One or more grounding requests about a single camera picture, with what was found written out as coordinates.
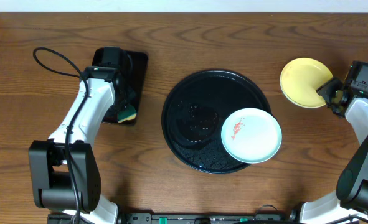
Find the light blue plate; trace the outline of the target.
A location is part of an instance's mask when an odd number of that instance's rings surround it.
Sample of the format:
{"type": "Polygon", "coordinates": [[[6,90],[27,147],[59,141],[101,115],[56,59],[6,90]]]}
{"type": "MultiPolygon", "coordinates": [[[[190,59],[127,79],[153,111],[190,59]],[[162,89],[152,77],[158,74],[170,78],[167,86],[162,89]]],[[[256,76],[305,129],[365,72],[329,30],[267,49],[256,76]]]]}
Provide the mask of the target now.
{"type": "Polygon", "coordinates": [[[283,140],[278,121],[270,113],[256,108],[240,109],[229,115],[220,137],[227,153],[246,164],[271,159],[283,140]]]}

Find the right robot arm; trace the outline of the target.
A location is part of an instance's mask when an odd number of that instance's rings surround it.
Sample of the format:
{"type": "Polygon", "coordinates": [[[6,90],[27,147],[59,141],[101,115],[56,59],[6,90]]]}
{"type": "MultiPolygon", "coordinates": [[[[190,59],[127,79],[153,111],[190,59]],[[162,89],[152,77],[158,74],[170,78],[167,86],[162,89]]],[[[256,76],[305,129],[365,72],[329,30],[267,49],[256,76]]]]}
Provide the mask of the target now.
{"type": "Polygon", "coordinates": [[[368,92],[332,78],[318,88],[333,113],[351,124],[360,146],[339,176],[335,191],[291,211],[295,223],[368,223],[368,92]]]}

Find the green yellow sponge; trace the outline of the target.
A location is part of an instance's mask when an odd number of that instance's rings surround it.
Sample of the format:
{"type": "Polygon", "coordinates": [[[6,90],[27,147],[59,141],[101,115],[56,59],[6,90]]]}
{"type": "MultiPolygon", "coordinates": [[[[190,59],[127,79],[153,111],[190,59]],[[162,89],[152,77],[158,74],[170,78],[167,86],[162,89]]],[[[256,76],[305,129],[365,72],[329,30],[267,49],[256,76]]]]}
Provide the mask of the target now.
{"type": "Polygon", "coordinates": [[[122,110],[117,114],[117,122],[124,123],[126,121],[133,121],[136,119],[137,111],[135,107],[131,104],[127,104],[122,110]]]}

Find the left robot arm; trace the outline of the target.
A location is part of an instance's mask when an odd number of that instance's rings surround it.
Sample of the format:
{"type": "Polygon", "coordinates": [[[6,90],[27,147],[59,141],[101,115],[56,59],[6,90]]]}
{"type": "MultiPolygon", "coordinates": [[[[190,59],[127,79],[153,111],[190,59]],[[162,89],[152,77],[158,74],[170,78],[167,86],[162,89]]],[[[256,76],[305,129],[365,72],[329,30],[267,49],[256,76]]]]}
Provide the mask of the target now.
{"type": "Polygon", "coordinates": [[[60,126],[29,148],[34,203],[69,214],[74,223],[116,223],[118,206],[101,194],[92,146],[106,112],[126,103],[131,67],[89,66],[60,126]]]}

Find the yellow plate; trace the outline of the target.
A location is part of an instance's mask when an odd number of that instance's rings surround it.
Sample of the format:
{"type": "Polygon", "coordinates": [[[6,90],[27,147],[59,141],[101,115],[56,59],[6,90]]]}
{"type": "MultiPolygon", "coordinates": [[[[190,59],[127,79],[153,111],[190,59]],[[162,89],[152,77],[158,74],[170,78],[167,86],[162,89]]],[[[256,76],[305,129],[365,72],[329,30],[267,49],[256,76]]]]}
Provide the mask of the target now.
{"type": "Polygon", "coordinates": [[[285,97],[303,108],[319,108],[326,105],[317,89],[333,78],[323,63],[312,58],[296,58],[281,71],[280,87],[285,97]]]}

